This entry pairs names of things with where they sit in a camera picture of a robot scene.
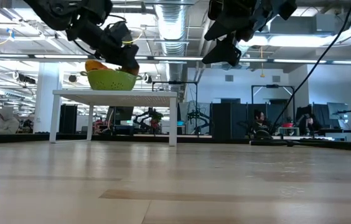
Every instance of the column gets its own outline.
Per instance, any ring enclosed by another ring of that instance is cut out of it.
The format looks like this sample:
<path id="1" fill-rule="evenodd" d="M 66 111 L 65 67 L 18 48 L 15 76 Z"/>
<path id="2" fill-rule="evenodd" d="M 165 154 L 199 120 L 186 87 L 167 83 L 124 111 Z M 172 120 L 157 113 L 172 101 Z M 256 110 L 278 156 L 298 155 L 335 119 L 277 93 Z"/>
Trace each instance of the column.
<path id="1" fill-rule="evenodd" d="M 62 89 L 62 80 L 63 72 L 60 69 L 60 63 L 40 63 L 34 113 L 34 133 L 50 132 L 54 102 L 52 91 Z"/>

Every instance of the silver air duct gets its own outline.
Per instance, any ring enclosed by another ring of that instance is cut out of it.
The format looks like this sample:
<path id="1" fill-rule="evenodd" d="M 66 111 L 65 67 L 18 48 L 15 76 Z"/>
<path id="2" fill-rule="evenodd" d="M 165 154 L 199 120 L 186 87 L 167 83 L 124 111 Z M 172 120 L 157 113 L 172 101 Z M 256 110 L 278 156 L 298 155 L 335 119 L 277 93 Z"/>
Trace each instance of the silver air duct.
<path id="1" fill-rule="evenodd" d="M 171 43 L 172 40 L 185 40 L 185 18 L 186 6 L 177 6 L 173 4 L 156 5 L 156 14 L 159 33 L 162 40 L 169 42 L 162 43 L 163 54 L 166 56 L 184 56 L 185 44 Z M 167 81 L 181 80 L 182 64 L 166 64 Z M 178 91 L 176 86 L 171 87 L 172 91 Z"/>

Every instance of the wooden floor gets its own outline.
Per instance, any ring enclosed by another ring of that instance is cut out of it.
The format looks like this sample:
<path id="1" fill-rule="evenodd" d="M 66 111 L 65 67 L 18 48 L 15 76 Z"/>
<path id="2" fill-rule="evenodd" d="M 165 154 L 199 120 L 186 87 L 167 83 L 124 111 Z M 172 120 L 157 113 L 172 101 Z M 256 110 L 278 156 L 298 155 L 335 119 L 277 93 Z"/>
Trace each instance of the wooden floor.
<path id="1" fill-rule="evenodd" d="M 350 224 L 351 151 L 0 144 L 0 223 Z"/>

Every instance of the green colander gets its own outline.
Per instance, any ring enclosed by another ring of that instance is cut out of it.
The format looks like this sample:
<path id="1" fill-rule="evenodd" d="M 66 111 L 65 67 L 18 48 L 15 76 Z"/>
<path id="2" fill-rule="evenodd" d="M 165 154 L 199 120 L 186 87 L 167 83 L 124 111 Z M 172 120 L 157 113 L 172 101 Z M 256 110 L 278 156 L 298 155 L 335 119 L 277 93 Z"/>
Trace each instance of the green colander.
<path id="1" fill-rule="evenodd" d="M 92 70 L 80 74 L 88 77 L 93 90 L 132 90 L 136 80 L 142 79 L 140 76 L 114 70 Z"/>

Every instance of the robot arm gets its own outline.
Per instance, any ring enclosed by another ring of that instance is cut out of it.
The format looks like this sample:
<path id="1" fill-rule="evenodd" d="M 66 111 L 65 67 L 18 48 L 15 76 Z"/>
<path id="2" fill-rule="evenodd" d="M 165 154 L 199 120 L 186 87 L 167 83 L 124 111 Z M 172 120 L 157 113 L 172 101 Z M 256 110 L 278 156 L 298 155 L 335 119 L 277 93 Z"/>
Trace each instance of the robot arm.
<path id="1" fill-rule="evenodd" d="M 25 0 L 35 13 L 52 29 L 65 30 L 69 41 L 77 38 L 96 50 L 97 58 L 127 68 L 138 68 L 135 56 L 138 46 L 123 45 L 130 39 L 126 21 L 117 22 L 103 30 L 103 24 L 112 10 L 110 0 Z"/>

